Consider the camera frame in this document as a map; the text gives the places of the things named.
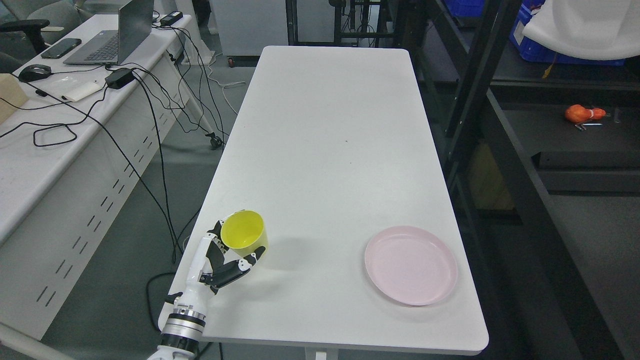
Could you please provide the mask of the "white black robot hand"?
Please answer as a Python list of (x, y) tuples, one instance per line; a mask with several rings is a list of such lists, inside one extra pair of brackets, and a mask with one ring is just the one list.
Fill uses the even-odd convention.
[(163, 335), (186, 338), (201, 335), (206, 325), (208, 301), (222, 287), (249, 273), (265, 253), (268, 242), (259, 239), (257, 244), (239, 249), (239, 259), (226, 262), (226, 253), (231, 248), (224, 243), (226, 237), (222, 235), (225, 223), (220, 219), (201, 238), (187, 271), (185, 289), (167, 296), (166, 302), (173, 310), (162, 328)]

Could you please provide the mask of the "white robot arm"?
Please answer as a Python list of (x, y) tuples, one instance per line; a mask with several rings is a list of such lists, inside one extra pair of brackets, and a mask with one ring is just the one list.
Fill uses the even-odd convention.
[(206, 315), (192, 310), (178, 310), (167, 317), (160, 345), (149, 360), (194, 360), (205, 330)]

